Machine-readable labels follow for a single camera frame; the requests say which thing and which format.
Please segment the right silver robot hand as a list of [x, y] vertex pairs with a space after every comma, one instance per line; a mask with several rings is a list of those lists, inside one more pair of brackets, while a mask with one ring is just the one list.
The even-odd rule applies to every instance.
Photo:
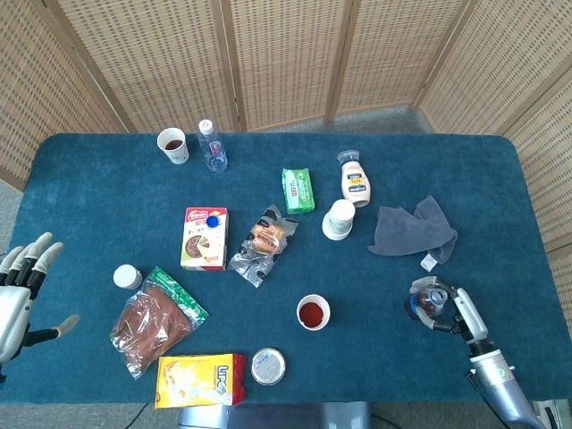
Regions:
[[[404, 308], [408, 316], [433, 331], [460, 334], [471, 345], [488, 338], [488, 329], [473, 300], [463, 288], [449, 285], [437, 276], [426, 276], [412, 282]], [[446, 304], [452, 302], [455, 314], [450, 323], [438, 322]]]

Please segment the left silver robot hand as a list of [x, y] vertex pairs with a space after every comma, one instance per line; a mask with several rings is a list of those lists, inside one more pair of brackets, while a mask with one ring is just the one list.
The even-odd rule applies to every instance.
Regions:
[[70, 315], [55, 327], [32, 331], [29, 319], [48, 269], [63, 251], [46, 231], [27, 246], [10, 250], [1, 261], [1, 363], [16, 358], [23, 348], [59, 339], [80, 320]]

